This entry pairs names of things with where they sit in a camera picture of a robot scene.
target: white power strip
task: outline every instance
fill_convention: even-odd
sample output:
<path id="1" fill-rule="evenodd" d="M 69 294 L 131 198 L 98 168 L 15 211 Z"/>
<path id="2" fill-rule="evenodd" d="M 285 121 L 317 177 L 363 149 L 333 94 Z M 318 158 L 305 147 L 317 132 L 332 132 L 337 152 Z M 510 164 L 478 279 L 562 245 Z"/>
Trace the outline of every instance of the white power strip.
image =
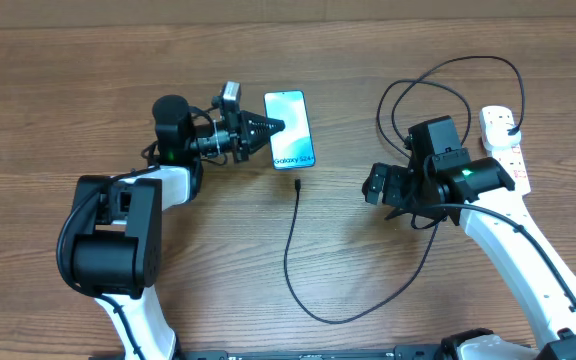
<path id="1" fill-rule="evenodd" d="M 503 106 L 486 106 L 479 112 L 481 140 L 488 156 L 495 158 L 515 181 L 515 191 L 521 195 L 530 193 L 530 181 L 526 163 L 521 153 L 521 131 L 508 135 L 515 127 L 512 111 Z"/>

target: wood surface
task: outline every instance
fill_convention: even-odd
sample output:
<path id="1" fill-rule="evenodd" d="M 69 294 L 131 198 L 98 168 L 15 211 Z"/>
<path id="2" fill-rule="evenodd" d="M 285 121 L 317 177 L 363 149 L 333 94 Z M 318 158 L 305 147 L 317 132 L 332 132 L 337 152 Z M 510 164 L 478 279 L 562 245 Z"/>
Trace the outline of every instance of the wood surface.
<path id="1" fill-rule="evenodd" d="M 576 16 L 576 0 L 0 0 L 0 29 Z"/>
<path id="2" fill-rule="evenodd" d="M 377 135 L 376 105 L 390 82 L 473 54 L 503 56 L 522 71 L 522 147 L 533 188 L 526 202 L 576 273 L 576 18 L 0 31 L 0 359 L 121 350 L 101 308 L 70 290 L 55 265 L 75 183 L 143 167 L 139 151 L 155 139 L 158 97 L 176 93 L 208 106 L 229 79 L 242 83 L 242 108 L 259 113 L 265 92 L 303 90 L 317 165 L 276 171 L 267 148 L 245 164 L 206 165 L 196 201 L 165 214 L 157 291 L 186 350 L 389 348 L 475 327 L 534 344 L 490 261 L 448 223 L 413 285 L 350 324 L 310 319 L 283 278 L 300 177 L 290 273 L 310 309 L 345 318 L 408 279 L 429 232 L 410 230 L 409 218 L 383 221 L 388 209 L 361 194 L 373 163 L 405 163 Z M 432 78 L 468 98 L 466 146 L 483 156 L 478 110 L 502 104 L 517 114 L 513 72 L 475 60 Z M 461 102 L 420 87 L 398 121 L 407 129 L 445 114 L 464 131 Z"/>

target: smartphone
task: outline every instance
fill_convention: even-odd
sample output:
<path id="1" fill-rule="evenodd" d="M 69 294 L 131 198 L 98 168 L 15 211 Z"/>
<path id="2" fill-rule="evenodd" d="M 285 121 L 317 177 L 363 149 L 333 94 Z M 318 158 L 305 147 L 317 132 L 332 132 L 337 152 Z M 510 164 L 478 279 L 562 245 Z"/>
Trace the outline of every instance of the smartphone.
<path id="1" fill-rule="evenodd" d="M 315 148 L 310 136 L 304 93 L 299 90 L 264 95 L 266 117 L 283 120 L 286 128 L 270 137 L 275 169 L 294 169 L 315 165 Z"/>

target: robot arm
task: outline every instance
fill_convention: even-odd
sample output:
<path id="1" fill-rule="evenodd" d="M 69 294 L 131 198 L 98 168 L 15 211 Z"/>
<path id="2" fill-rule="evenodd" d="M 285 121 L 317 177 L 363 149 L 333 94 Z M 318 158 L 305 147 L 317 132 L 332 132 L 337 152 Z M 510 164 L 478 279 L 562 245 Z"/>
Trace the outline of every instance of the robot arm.
<path id="1" fill-rule="evenodd" d="M 542 351 L 505 343 L 490 331 L 475 331 L 444 339 L 443 354 L 448 359 L 534 359 L 537 355 L 538 359 L 576 359 L 571 355 L 576 356 L 576 276 L 530 217 L 521 194 L 514 191 L 514 181 L 493 158 L 471 161 L 450 117 L 415 125 L 409 134 L 408 167 L 374 164 L 363 186 L 366 201 L 376 204 L 383 193 L 382 202 L 395 207 L 386 219 L 413 213 L 434 221 L 450 217 L 460 225 L 511 289 Z M 506 217 L 530 234 L 572 298 L 525 234 L 481 210 Z M 563 356 L 562 349 L 572 352 Z"/>
<path id="2" fill-rule="evenodd" d="M 241 90 L 228 82 L 212 105 L 220 119 L 168 95 L 153 106 L 159 155 L 154 146 L 146 170 L 120 175 L 82 176 L 73 211 L 57 245 L 57 264 L 74 290 L 95 298 L 112 319 L 125 359 L 182 357 L 175 332 L 166 323 L 155 281 L 161 268 L 161 218 L 171 206 L 191 201 L 201 188 L 201 157 L 230 151 L 246 161 L 282 131 L 281 120 L 239 109 Z M 197 125 L 191 114 L 204 117 Z M 97 225 L 124 225 L 124 231 Z"/>

